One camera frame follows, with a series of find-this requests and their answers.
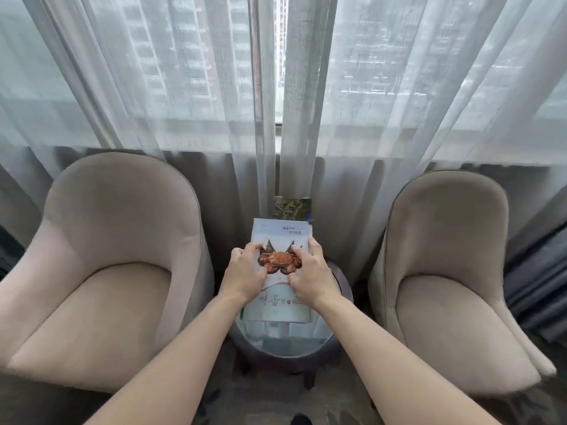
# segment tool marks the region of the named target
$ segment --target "black shoe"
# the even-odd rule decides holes
[[[309,418],[304,415],[303,413],[298,413],[293,417],[290,422],[290,425],[313,425]]]

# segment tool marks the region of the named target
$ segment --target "sheer curtain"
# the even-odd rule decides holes
[[[567,0],[1,1],[0,224],[24,245],[108,149],[188,178],[219,270],[275,191],[313,197],[351,282],[425,170],[504,185],[516,250],[567,216]]]

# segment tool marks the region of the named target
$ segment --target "crab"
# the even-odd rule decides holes
[[[272,242],[268,240],[266,248],[260,248],[258,264],[266,267],[268,274],[274,274],[278,270],[285,275],[295,272],[297,269],[301,268],[301,258],[294,253],[291,249],[291,245],[289,245],[285,252],[276,252]]]

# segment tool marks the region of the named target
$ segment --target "round table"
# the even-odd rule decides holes
[[[352,301],[353,294],[343,272],[327,261],[341,293]],[[315,311],[310,323],[243,322],[237,319],[230,338],[242,355],[241,371],[250,366],[303,373],[305,386],[315,383],[317,367],[337,353],[340,344],[325,321]]]

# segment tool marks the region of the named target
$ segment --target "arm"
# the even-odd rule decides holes
[[[218,296],[88,425],[191,423],[224,337],[264,285],[266,270],[256,271],[252,258],[260,246],[249,243],[232,251]]]
[[[299,299],[319,313],[351,358],[386,425],[497,425],[498,422],[377,323],[343,298],[309,238],[307,251],[294,247],[303,263],[289,275]]]

